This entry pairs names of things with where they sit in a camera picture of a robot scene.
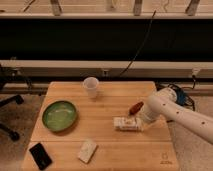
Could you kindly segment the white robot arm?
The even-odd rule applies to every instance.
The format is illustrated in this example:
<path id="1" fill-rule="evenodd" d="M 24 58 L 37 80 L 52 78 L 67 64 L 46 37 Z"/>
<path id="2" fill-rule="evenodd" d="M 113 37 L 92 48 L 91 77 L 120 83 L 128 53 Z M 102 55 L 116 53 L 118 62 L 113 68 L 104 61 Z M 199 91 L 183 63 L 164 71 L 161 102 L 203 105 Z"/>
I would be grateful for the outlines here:
<path id="1" fill-rule="evenodd" d="M 213 144 L 213 118 L 184 108 L 176 100 L 177 93 L 171 88 L 153 92 L 140 110 L 142 122 L 151 124 L 164 115 Z"/>

